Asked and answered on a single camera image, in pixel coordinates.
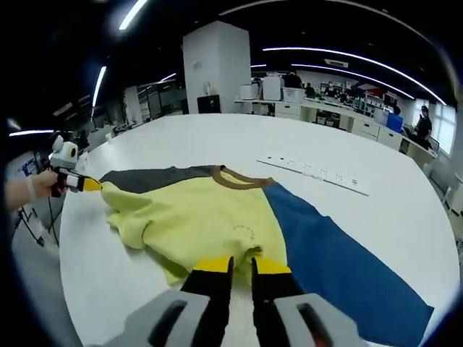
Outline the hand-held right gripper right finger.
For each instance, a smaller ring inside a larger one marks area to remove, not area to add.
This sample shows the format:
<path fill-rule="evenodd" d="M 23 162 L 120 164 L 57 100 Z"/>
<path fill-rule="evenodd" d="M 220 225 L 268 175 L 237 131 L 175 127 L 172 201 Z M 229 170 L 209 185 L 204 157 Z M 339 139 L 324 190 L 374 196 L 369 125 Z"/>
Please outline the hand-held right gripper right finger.
<path fill-rule="evenodd" d="M 252 259 L 253 323 L 261 346 L 361 346 L 356 323 L 317 294 L 305 294 L 289 267 Z"/>

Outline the person's left hand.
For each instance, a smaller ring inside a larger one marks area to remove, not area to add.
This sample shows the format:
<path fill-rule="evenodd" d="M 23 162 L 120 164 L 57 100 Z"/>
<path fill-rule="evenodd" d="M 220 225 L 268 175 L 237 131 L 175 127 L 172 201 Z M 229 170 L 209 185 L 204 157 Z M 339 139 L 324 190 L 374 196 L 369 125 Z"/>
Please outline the person's left hand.
<path fill-rule="evenodd" d="M 32 178 L 33 187 L 37 197 L 51 196 L 52 187 L 58 181 L 58 174 L 51 170 L 45 170 Z"/>

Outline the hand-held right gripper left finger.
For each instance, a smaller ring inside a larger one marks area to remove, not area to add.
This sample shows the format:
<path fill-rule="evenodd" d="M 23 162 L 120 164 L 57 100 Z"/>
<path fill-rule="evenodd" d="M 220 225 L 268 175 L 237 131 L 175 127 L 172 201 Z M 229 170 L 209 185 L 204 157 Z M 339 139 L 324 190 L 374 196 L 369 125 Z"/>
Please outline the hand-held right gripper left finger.
<path fill-rule="evenodd" d="M 120 346 L 220 346 L 229 322 L 234 258 L 201 260 L 179 290 L 126 319 Z"/>

